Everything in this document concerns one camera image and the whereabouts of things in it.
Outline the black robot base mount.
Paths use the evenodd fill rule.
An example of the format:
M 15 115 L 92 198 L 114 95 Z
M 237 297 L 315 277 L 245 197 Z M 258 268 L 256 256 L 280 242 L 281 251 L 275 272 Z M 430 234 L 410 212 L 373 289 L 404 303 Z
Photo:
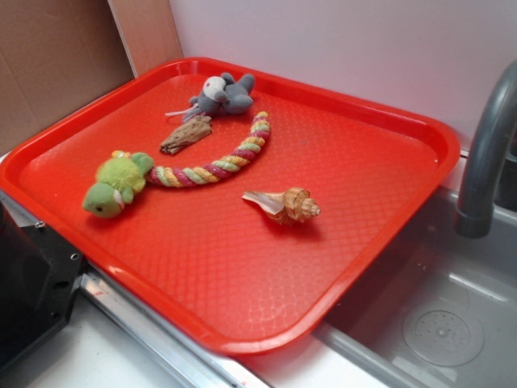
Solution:
M 16 224 L 1 207 L 1 372 L 70 320 L 83 254 L 49 226 Z

